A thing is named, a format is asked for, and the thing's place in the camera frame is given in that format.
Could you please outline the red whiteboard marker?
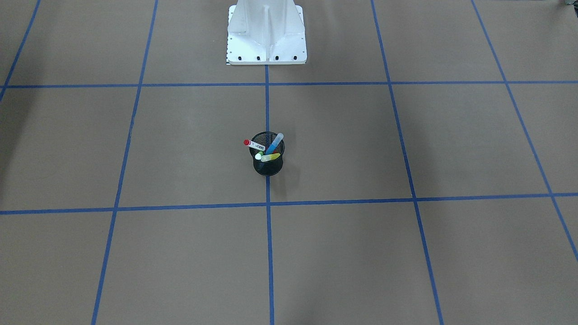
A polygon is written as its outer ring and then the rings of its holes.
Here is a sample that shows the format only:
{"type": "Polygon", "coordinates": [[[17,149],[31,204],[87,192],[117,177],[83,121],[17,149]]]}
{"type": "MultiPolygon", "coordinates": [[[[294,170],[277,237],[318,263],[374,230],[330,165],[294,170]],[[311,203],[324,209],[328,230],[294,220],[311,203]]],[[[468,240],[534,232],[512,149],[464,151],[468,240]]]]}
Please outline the red whiteboard marker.
{"type": "Polygon", "coordinates": [[[262,151],[262,152],[266,151],[266,146],[259,144],[258,142],[254,142],[252,140],[249,140],[249,139],[245,139],[243,144],[249,148],[257,150],[258,152],[259,151],[262,151]]]}

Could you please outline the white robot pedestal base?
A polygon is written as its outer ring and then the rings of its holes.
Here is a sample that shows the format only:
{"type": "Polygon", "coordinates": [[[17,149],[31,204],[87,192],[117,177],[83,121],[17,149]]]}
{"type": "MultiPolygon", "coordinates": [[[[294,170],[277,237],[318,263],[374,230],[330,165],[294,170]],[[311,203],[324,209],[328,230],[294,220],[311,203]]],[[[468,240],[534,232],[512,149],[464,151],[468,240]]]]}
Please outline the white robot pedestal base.
{"type": "Polygon", "coordinates": [[[302,6],[293,0],[239,0],[228,8],[226,63],[304,65],[308,60],[302,6]]]}

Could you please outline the yellow highlighter pen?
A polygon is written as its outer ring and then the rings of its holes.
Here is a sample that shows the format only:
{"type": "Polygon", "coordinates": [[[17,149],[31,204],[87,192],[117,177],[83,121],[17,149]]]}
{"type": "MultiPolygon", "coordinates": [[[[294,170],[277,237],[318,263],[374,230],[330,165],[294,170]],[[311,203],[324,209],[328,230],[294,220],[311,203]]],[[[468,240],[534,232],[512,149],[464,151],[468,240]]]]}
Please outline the yellow highlighter pen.
{"type": "Polygon", "coordinates": [[[276,160],[276,159],[278,159],[278,158],[280,158],[280,157],[281,157],[281,153],[266,154],[266,155],[261,156],[260,161],[263,162],[263,163],[265,163],[265,162],[268,162],[268,161],[276,160]]]}

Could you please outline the black mesh pen cup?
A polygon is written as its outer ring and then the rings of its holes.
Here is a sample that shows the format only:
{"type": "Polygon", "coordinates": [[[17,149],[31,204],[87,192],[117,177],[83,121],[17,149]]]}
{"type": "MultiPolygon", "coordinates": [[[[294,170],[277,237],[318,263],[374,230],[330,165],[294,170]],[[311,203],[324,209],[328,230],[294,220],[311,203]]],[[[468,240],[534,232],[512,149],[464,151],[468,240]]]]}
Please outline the black mesh pen cup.
{"type": "MultiPolygon", "coordinates": [[[[270,132],[270,131],[264,131],[264,132],[260,132],[258,134],[256,134],[255,136],[253,136],[250,140],[254,141],[254,142],[258,142],[259,144],[262,144],[264,146],[266,146],[266,148],[268,148],[270,146],[270,144],[272,143],[272,141],[274,140],[274,138],[276,137],[277,133],[274,132],[270,132]]],[[[252,166],[254,167],[255,171],[262,175],[262,176],[273,176],[276,175],[277,173],[279,173],[283,167],[283,154],[284,154],[284,139],[282,140],[282,142],[280,143],[280,145],[278,146],[278,148],[275,150],[275,153],[281,153],[281,157],[273,160],[273,161],[268,161],[268,162],[261,162],[261,161],[257,161],[254,159],[254,155],[258,152],[257,150],[254,150],[252,148],[248,147],[248,150],[250,152],[250,155],[252,157],[252,166]]]]}

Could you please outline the blue highlighter pen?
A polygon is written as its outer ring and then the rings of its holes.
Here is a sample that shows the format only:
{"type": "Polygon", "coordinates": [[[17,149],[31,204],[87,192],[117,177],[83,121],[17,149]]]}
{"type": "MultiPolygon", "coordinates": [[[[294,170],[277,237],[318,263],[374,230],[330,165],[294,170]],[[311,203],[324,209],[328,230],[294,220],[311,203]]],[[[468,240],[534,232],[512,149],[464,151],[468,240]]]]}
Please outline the blue highlighter pen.
{"type": "Polygon", "coordinates": [[[278,148],[278,146],[282,142],[283,138],[284,138],[284,134],[281,132],[278,133],[276,135],[276,137],[274,138],[274,140],[272,141],[272,143],[270,144],[270,146],[265,151],[265,155],[268,156],[268,155],[274,154],[275,150],[278,148]]]}

